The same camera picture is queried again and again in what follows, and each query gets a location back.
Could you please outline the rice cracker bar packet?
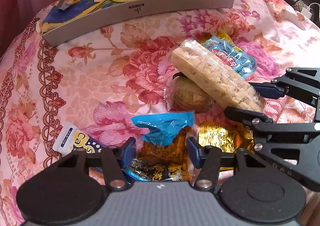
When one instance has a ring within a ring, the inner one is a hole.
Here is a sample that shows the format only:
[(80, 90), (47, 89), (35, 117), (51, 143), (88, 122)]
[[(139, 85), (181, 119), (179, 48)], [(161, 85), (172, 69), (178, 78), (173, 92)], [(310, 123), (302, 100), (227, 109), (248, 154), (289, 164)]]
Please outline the rice cracker bar packet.
[(180, 43), (171, 52), (171, 63), (222, 108), (263, 112), (266, 101), (253, 86), (197, 41)]

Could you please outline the blue red candy packet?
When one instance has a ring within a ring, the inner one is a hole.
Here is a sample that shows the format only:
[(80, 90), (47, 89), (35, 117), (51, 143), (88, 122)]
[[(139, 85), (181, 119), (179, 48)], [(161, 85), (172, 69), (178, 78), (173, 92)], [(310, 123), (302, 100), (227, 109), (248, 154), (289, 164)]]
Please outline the blue red candy packet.
[(217, 35), (212, 36), (201, 45), (243, 78), (253, 74), (257, 69), (255, 58), (245, 54), (242, 49), (237, 47), (224, 30), (219, 31)]

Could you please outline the golden yellow snack packet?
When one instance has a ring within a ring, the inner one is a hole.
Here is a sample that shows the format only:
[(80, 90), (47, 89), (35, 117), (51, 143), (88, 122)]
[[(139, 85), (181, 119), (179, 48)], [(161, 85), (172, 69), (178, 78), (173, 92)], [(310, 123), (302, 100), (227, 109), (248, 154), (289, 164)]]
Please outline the golden yellow snack packet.
[(253, 152), (254, 140), (252, 131), (243, 127), (225, 128), (213, 121), (205, 121), (199, 125), (199, 139), (201, 146), (215, 146), (226, 153), (235, 153), (237, 148), (244, 148)]

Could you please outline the blue orange snack packet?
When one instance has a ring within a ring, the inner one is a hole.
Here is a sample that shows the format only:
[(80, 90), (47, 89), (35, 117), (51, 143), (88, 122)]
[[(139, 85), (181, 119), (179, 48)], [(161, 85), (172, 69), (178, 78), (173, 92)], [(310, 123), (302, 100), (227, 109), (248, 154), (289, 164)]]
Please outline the blue orange snack packet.
[(137, 115), (134, 126), (144, 132), (131, 164), (124, 170), (130, 182), (190, 181), (192, 166), (187, 139), (194, 126), (194, 112)]

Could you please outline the white blue yellow sachet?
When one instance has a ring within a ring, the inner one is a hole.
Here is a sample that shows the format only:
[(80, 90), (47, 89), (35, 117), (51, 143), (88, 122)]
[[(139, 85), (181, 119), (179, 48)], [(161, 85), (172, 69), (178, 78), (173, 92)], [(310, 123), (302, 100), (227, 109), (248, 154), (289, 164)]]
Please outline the white blue yellow sachet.
[(100, 153), (103, 147), (105, 145), (82, 132), (72, 123), (66, 122), (55, 140), (53, 150), (65, 156), (77, 149), (85, 150), (87, 153)]

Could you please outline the pink floral bed sheet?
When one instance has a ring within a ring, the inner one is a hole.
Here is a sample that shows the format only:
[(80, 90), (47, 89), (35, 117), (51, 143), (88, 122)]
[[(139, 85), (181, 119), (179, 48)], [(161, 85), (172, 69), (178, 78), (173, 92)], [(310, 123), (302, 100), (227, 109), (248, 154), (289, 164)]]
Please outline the pink floral bed sheet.
[(255, 82), (287, 67), (319, 67), (319, 28), (283, 0), (235, 0), (229, 10), (152, 15), (105, 26), (54, 48), (37, 31), (42, 8), (1, 54), (1, 225), (20, 225), (22, 183), (59, 158), (70, 122), (104, 144), (142, 133), (136, 114), (162, 113), (167, 52), (187, 37), (224, 30), (257, 58)]

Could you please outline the round biscuit clear wrapper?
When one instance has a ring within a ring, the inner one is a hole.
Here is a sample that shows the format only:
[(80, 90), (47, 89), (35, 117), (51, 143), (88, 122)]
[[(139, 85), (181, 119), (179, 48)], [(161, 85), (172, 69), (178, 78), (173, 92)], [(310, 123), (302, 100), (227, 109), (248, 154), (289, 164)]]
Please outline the round biscuit clear wrapper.
[(164, 100), (168, 111), (194, 111), (207, 112), (214, 100), (204, 92), (195, 82), (178, 72), (165, 83)]

